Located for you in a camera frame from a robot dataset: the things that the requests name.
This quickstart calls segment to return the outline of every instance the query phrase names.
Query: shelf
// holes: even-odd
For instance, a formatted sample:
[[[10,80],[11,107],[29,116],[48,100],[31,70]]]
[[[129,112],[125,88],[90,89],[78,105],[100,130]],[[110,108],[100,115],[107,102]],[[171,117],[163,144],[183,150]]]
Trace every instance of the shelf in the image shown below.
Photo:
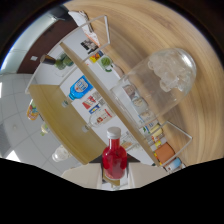
[[[82,164],[87,164],[102,154],[106,144],[93,130],[82,132],[86,122],[76,109],[62,107],[65,94],[58,85],[30,85],[30,95],[44,121],[62,145]],[[104,179],[116,186],[120,181]]]
[[[69,11],[85,11],[89,19],[102,12],[107,15],[111,41],[104,52],[125,74],[161,49],[179,47],[189,52],[197,66],[195,84],[159,121],[169,120],[193,137],[180,154],[186,166],[223,158],[223,67],[197,25],[156,1],[76,0],[64,5]],[[92,25],[99,41],[105,42],[104,24],[97,21]]]
[[[61,42],[60,46],[64,50],[64,52],[72,59],[72,61],[78,66],[78,68],[82,71],[82,73],[86,76],[86,78],[91,82],[94,88],[100,93],[100,95],[104,98],[107,104],[112,108],[112,110],[116,113],[116,115],[120,118],[120,120],[124,123],[130,133],[134,136],[134,138],[139,142],[141,147],[145,150],[145,152],[149,155],[149,157],[153,160],[153,162],[159,165],[158,160],[153,155],[152,150],[150,149],[147,141],[140,135],[138,130],[136,130],[130,123],[130,121],[123,115],[120,109],[116,106],[113,99],[110,97],[109,91],[105,88],[101,80],[94,74],[94,72],[82,61],[82,59],[72,51],[65,43]]]

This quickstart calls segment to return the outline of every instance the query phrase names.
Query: glass dome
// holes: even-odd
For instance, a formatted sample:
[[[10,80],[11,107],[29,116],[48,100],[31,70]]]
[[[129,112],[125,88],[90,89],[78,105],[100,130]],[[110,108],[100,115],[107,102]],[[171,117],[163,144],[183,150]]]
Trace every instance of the glass dome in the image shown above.
[[[182,49],[168,48],[142,60],[110,91],[133,125],[141,128],[177,105],[195,78],[192,57]]]

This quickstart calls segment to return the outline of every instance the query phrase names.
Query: red bottle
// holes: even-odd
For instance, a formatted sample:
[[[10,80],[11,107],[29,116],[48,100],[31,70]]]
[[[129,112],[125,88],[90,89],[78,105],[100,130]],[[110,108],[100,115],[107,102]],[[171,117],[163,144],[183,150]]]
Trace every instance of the red bottle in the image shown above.
[[[127,152],[120,146],[121,129],[118,127],[108,128],[107,137],[109,146],[104,149],[102,154],[103,168],[107,178],[119,180],[124,176],[127,167]]]

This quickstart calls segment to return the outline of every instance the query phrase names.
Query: plastic bottle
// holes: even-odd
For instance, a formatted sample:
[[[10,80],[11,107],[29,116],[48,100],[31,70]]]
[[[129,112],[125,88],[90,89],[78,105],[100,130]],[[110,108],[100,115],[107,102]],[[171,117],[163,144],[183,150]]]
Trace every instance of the plastic bottle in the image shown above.
[[[30,101],[26,115],[32,121],[36,120],[39,115],[39,112],[37,111],[37,108],[36,108],[36,105],[35,105],[33,99]]]
[[[44,136],[45,134],[48,134],[50,132],[50,129],[49,127],[47,126],[47,124],[44,122],[42,125],[41,125],[41,135]]]
[[[52,159],[55,162],[60,162],[72,157],[72,154],[68,152],[63,145],[59,146],[52,154]]]
[[[127,152],[120,146],[121,129],[110,127],[107,129],[109,146],[102,154],[103,168],[107,178],[119,180],[125,174],[127,167]]]
[[[75,99],[81,99],[86,93],[93,88],[92,84],[83,75],[70,88],[70,93],[66,100],[62,102],[63,107],[67,107]]]
[[[87,132],[92,127],[98,128],[115,116],[114,111],[107,104],[104,104],[90,116],[89,123],[82,127],[82,131]]]

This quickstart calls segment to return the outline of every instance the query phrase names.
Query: orange box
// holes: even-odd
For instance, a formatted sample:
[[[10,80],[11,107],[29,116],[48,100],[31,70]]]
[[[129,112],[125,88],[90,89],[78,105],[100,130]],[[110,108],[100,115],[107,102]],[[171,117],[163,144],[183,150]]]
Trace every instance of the orange box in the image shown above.
[[[162,164],[175,155],[174,150],[167,142],[156,149],[155,153],[157,154],[157,157]]]

